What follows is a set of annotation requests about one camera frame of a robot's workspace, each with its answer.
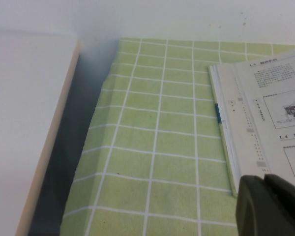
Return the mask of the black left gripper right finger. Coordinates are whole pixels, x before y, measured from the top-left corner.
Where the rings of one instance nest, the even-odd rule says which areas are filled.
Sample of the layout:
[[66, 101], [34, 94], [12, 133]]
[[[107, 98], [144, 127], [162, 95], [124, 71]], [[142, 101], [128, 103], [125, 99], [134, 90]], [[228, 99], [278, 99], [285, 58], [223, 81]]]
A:
[[295, 186], [273, 174], [265, 175], [264, 183], [283, 210], [295, 221]]

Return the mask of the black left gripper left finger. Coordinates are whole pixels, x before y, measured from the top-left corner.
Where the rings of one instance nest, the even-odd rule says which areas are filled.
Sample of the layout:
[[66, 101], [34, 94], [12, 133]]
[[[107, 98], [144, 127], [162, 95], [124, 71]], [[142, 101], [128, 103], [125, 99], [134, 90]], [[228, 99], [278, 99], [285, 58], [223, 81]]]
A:
[[295, 221], [257, 176], [240, 179], [236, 224], [240, 236], [295, 236]]

